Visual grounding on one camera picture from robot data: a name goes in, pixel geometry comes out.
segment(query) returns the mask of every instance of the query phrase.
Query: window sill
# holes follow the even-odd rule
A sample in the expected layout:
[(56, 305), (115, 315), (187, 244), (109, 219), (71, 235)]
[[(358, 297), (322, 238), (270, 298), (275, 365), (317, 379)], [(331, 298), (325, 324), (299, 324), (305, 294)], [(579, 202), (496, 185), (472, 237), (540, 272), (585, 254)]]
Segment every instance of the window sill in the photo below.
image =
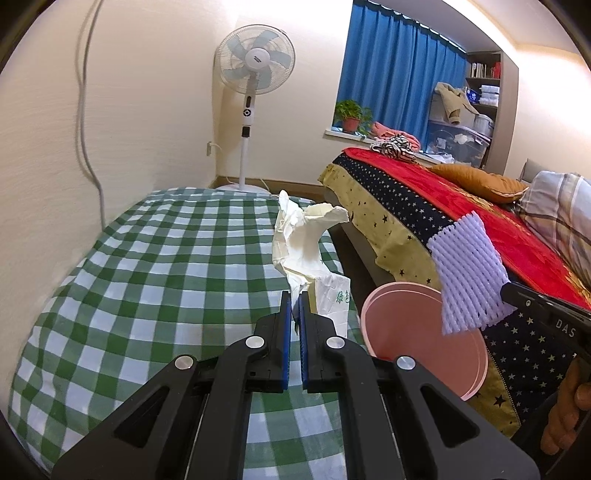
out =
[(371, 141), (369, 138), (367, 138), (364, 135), (346, 134), (340, 128), (336, 128), (336, 127), (327, 128), (326, 130), (324, 130), (324, 134), (325, 135), (329, 135), (331, 137), (338, 137), (338, 138), (344, 138), (346, 140), (352, 140), (354, 142), (367, 143), (369, 145), (371, 145), (372, 143), (374, 143), (373, 141)]
[[(340, 128), (336, 128), (336, 127), (327, 128), (326, 130), (324, 130), (324, 134), (329, 135), (330, 137), (343, 138), (345, 140), (352, 140), (354, 142), (365, 143), (365, 144), (369, 144), (369, 145), (374, 143), (370, 138), (367, 138), (363, 135), (346, 134)], [(431, 167), (433, 165), (439, 165), (441, 163), (439, 160), (436, 160), (435, 158), (431, 158), (423, 152), (415, 152), (414, 155), (415, 155), (416, 160), (421, 165), (424, 165), (426, 167)]]

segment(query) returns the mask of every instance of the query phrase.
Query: green checkered bedding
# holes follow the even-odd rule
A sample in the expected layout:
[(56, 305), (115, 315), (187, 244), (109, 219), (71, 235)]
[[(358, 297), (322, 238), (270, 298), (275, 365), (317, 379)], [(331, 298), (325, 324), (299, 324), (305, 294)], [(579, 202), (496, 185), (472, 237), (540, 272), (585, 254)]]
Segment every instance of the green checkered bedding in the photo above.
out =
[[(45, 306), (15, 373), (8, 421), (41, 466), (175, 356), (220, 355), (278, 311), (288, 289), (271, 262), (278, 210), (276, 197), (173, 189), (105, 229)], [(320, 251), (341, 273), (328, 233)], [(348, 337), (362, 341), (352, 301)], [(344, 479), (336, 395), (303, 392), (291, 340), (288, 391), (253, 396), (243, 478)]]

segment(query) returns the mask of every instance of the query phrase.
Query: fan base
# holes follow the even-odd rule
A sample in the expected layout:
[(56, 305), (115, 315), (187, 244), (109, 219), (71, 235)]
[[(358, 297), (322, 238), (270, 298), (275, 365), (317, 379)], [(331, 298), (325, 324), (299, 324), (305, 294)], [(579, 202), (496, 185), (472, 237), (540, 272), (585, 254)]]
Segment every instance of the fan base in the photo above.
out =
[(268, 190), (265, 190), (264, 188), (261, 187), (255, 187), (254, 185), (244, 185), (244, 188), (240, 188), (239, 185), (223, 185), (221, 187), (218, 187), (216, 190), (231, 190), (233, 192), (249, 192), (249, 193), (266, 193), (267, 195), (270, 195), (271, 192), (269, 192)]

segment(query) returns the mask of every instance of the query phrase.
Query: fan blade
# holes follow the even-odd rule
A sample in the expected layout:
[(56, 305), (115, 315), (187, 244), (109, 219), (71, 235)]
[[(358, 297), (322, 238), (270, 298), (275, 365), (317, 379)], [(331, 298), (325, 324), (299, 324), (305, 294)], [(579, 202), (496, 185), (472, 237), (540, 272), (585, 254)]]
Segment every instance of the fan blade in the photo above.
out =
[(245, 77), (248, 77), (251, 74), (251, 71), (247, 68), (246, 65), (243, 65), (239, 69), (227, 69), (222, 72), (224, 77), (228, 80), (240, 80)]
[(228, 40), (226, 45), (232, 52), (232, 55), (241, 60), (244, 60), (244, 58), (246, 57), (246, 49), (244, 48), (244, 45), (242, 45), (242, 43), (240, 42), (240, 38), (238, 38), (238, 35), (234, 35), (230, 40)]
[(271, 30), (265, 30), (257, 38), (255, 38), (255, 41), (252, 42), (251, 48), (263, 48), (271, 40), (277, 38), (278, 36), (279, 35), (277, 35), (275, 32), (272, 32)]
[(287, 53), (279, 50), (271, 50), (269, 52), (269, 56), (271, 57), (272, 61), (276, 61), (277, 63), (283, 65), (286, 69), (288, 69), (291, 65), (291, 57)]
[(257, 90), (264, 90), (271, 86), (271, 67), (265, 67), (258, 73), (258, 85)]

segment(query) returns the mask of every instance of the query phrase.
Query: wooden baseboard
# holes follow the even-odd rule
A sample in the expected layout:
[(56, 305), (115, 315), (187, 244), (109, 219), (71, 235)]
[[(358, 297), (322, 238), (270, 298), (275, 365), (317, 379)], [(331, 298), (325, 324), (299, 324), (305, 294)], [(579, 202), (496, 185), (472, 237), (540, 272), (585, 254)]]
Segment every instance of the wooden baseboard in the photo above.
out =
[[(285, 190), (294, 197), (302, 197), (314, 200), (317, 203), (324, 202), (324, 187), (320, 184), (312, 185), (310, 183), (296, 183), (294, 181), (285, 180), (264, 180), (271, 193), (279, 193), (281, 190)], [(238, 178), (218, 177), (214, 182), (215, 187), (213, 188), (221, 187), (222, 185), (228, 185), (229, 183), (238, 183)], [(246, 183), (249, 185), (256, 185), (257, 187), (265, 188), (264, 183), (260, 179), (246, 179)]]

